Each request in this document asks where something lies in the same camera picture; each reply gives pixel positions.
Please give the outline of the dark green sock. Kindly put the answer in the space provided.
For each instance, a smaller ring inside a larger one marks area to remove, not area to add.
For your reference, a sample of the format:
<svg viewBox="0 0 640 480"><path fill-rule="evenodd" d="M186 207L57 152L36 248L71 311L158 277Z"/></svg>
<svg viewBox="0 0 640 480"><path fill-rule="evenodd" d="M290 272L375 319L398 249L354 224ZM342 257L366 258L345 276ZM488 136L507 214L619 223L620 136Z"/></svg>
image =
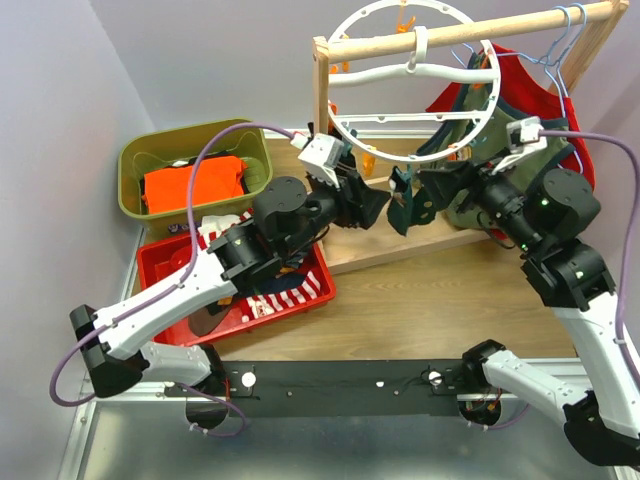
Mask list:
<svg viewBox="0 0 640 480"><path fill-rule="evenodd" d="M421 187L412 197L411 225L430 224L437 214L437 209L433 206L431 196Z"/></svg>

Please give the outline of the white round clip hanger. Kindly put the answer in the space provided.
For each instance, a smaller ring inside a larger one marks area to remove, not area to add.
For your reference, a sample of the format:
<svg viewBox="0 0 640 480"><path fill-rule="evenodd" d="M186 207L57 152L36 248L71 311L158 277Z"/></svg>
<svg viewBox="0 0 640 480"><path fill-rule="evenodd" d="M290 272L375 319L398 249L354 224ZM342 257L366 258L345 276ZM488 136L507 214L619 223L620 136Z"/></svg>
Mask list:
<svg viewBox="0 0 640 480"><path fill-rule="evenodd" d="M440 34L436 28L422 25L411 26L401 33L356 38L352 28L378 11L405 7L418 7L450 17L451 38ZM477 42L488 60L486 68L468 69L429 63L430 51L445 46ZM394 164L425 165L456 154L471 144L482 132L493 116L500 96L502 75L499 60L489 40L489 34L479 24L455 7L442 1L374 1L358 8L342 21L328 37L315 37L312 41L314 61L314 121L318 129L327 133L333 127L352 146L376 158ZM446 81L459 85L488 85L488 99L479 107L467 111L437 111L429 113L422 108L410 107L407 99L418 87L433 81ZM336 113L332 109L330 93L335 89L346 89L353 93L357 87L371 85L387 87L400 96L398 112L382 110L384 102L372 98L363 113ZM374 148L358 138L362 127L382 125L392 127L399 133L404 127L426 127L444 121L469 121L471 131L427 155L388 153Z"/></svg>

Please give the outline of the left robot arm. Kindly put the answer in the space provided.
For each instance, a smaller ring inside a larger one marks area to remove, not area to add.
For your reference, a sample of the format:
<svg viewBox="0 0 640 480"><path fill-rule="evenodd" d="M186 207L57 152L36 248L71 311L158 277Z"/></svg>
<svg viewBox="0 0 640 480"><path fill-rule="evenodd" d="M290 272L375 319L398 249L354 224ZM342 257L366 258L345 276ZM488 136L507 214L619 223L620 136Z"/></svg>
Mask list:
<svg viewBox="0 0 640 480"><path fill-rule="evenodd" d="M185 267L112 306L77 307L70 320L95 395L112 397L141 381L214 393L222 369L212 348L157 344L153 337L203 307L274 278L329 225L370 228L389 199L389 192L368 186L356 171L312 166L305 181L277 177L255 196L249 219L197 249Z"/></svg>

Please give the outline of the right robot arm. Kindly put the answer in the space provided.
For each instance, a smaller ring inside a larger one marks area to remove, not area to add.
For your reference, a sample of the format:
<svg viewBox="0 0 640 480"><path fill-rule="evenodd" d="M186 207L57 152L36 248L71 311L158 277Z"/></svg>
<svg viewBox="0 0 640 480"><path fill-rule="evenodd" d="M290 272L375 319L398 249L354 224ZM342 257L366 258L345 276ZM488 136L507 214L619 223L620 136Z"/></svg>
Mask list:
<svg viewBox="0 0 640 480"><path fill-rule="evenodd" d="M463 354L462 384L516 395L556 421L594 465L638 467L639 386L616 319L621 292L603 257L579 238L601 209L588 181L551 169L524 194L497 168L472 162L449 162L418 177L435 209L464 192L461 205L479 207L520 249L526 280L569 333L591 386L572 387L494 340Z"/></svg>

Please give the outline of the green reindeer christmas sock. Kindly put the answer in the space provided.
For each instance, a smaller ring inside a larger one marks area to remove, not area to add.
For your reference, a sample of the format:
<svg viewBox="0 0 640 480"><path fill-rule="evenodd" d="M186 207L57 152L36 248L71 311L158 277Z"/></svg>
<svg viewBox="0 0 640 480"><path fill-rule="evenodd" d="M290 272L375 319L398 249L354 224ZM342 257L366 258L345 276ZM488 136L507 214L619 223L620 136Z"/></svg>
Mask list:
<svg viewBox="0 0 640 480"><path fill-rule="evenodd" d="M388 182L391 198L387 208L387 220L398 234L406 236L413 210L411 170L403 171L394 166Z"/></svg>

